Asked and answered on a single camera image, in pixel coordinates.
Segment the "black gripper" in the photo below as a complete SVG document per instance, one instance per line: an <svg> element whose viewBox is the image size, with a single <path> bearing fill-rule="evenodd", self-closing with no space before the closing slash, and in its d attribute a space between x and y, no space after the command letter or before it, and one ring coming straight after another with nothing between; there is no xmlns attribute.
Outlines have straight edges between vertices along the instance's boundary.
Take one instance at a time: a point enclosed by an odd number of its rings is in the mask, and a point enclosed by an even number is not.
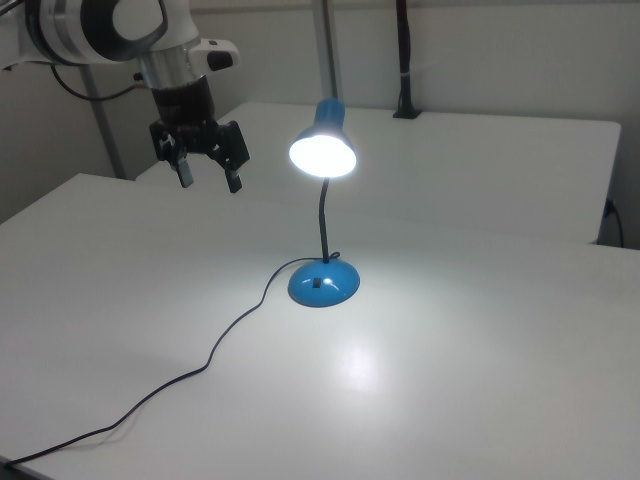
<svg viewBox="0 0 640 480"><path fill-rule="evenodd" d="M149 126L156 157L168 162L183 188L194 183L187 153L206 154L225 173L229 191L242 188L240 168L250 154L236 121L217 124L205 77L175 88L152 89L160 118Z"/></svg>

